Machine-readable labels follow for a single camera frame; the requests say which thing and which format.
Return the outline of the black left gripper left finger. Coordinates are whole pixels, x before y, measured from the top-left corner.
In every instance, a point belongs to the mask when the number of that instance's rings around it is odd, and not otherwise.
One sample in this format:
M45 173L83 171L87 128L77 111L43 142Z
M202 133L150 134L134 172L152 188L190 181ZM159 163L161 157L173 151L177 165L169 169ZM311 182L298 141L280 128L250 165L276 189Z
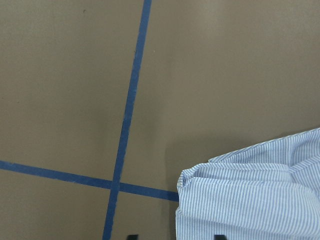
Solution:
M126 240L138 240L137 234L130 234L126 237Z

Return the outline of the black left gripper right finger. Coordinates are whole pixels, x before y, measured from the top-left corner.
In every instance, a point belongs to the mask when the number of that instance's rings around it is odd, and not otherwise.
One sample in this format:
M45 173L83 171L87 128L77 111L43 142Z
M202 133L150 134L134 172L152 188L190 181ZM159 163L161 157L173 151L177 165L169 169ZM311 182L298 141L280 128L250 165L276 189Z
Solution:
M223 234L215 234L214 240L227 240L227 237Z

